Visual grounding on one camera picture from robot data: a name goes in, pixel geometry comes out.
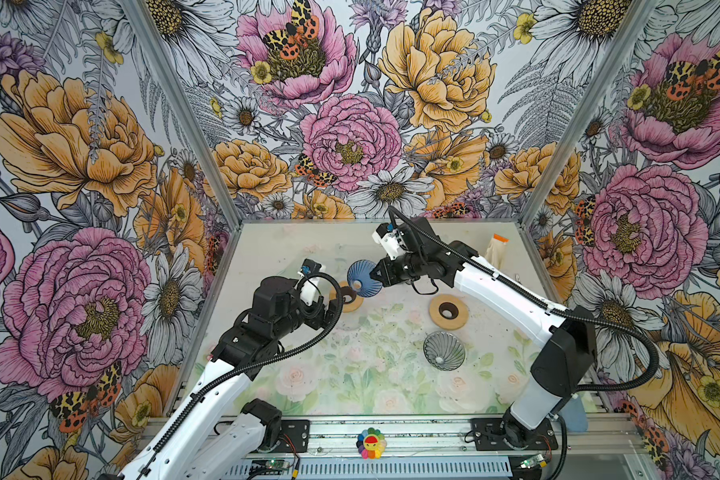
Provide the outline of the blue glass dripper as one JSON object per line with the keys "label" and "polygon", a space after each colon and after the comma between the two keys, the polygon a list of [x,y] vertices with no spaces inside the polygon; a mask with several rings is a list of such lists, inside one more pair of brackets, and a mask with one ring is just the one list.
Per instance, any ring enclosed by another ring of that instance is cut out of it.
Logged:
{"label": "blue glass dripper", "polygon": [[371,277],[376,264],[370,260],[362,259],[352,263],[347,271],[347,283],[357,296],[370,298],[378,295],[383,284]]}

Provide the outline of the clear glass carafe wooden handle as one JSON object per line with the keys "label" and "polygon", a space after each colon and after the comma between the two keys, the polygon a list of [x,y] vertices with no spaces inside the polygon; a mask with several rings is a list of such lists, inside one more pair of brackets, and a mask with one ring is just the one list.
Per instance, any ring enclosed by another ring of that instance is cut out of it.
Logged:
{"label": "clear glass carafe wooden handle", "polygon": [[343,312],[336,322],[333,332],[353,332],[360,330],[363,326],[365,316],[359,310]]}

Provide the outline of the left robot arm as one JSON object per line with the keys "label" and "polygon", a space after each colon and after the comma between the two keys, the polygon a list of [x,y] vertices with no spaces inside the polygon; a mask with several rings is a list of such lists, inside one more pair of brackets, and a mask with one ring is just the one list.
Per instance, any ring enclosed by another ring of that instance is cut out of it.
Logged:
{"label": "left robot arm", "polygon": [[220,337],[195,386],[118,478],[218,479],[246,455],[273,449],[282,413],[260,399],[247,403],[223,434],[213,431],[263,368],[317,345],[342,311],[339,282],[313,260],[303,262],[295,279],[263,279],[250,308]]}

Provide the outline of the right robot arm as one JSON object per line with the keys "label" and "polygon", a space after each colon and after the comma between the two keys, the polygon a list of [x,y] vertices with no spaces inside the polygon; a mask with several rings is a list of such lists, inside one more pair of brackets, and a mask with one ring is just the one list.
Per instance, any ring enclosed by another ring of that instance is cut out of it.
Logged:
{"label": "right robot arm", "polygon": [[596,357],[591,316],[575,319],[566,307],[539,296],[502,273],[461,241],[444,243],[425,218],[394,212],[372,238],[385,256],[370,272],[385,287],[423,277],[440,281],[499,313],[539,349],[530,379],[485,437],[516,450],[544,433],[544,422],[576,393]]}

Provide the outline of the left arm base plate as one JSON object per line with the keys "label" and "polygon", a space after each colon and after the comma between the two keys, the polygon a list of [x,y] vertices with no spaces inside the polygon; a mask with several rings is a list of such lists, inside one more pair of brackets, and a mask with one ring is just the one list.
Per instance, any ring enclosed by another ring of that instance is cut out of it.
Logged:
{"label": "left arm base plate", "polygon": [[292,453],[289,443],[285,440],[288,437],[298,454],[306,453],[310,439],[311,422],[306,419],[283,419],[278,441],[272,453]]}

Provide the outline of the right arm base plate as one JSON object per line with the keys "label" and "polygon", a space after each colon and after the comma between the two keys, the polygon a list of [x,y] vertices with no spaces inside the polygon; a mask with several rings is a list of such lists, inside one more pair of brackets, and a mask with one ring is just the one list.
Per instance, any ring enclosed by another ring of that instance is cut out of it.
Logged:
{"label": "right arm base plate", "polygon": [[477,451],[555,451],[559,449],[549,419],[535,429],[514,420],[478,417],[470,420],[469,435]]}

